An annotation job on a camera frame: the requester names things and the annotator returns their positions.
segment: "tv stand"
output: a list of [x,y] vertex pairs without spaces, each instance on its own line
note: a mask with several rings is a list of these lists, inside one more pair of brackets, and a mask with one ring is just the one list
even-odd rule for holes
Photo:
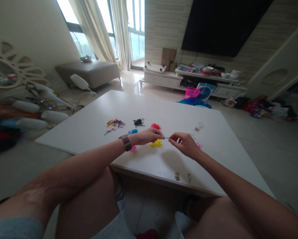
[[205,76],[200,73],[185,72],[178,69],[176,69],[175,72],[164,72],[162,74],[155,73],[149,70],[144,70],[143,72],[145,74],[145,79],[140,80],[141,87],[142,83],[148,83],[152,85],[158,85],[185,91],[186,87],[181,86],[180,83],[183,80],[183,75],[189,75],[193,77],[217,81],[217,86],[214,89],[211,96],[220,97],[224,99],[228,99],[230,97],[236,98],[242,92],[247,91],[247,88],[244,86],[233,86],[233,83],[237,83],[239,82],[239,80],[223,78],[220,76]]

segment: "ottoman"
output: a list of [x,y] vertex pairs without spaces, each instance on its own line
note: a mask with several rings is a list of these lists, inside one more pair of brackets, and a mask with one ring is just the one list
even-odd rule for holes
[[92,89],[108,83],[112,79],[120,79],[117,64],[99,60],[92,60],[92,62],[87,63],[80,60],[65,63],[55,66],[55,70],[68,85],[73,84],[70,76],[77,74],[86,80],[89,84],[89,88]]

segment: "thigh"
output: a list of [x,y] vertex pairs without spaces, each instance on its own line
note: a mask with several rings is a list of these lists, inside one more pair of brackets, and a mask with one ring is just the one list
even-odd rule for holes
[[109,167],[59,208],[56,238],[91,238],[119,213]]
[[260,238],[228,197],[217,198],[213,202],[209,200],[207,204],[210,207],[205,209],[199,223],[184,233],[185,239]]

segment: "white curtain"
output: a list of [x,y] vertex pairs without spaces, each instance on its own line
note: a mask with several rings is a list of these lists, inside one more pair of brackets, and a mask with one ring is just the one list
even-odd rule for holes
[[69,0],[69,3],[99,60],[116,63],[116,57],[96,0]]
[[118,66],[129,70],[131,66],[128,12],[126,0],[110,0],[113,29],[115,31]]

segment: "pink plastic basket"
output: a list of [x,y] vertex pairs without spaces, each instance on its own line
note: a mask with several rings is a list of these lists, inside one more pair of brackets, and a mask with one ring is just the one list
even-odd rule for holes
[[200,94],[200,91],[197,88],[187,87],[185,99],[197,97]]

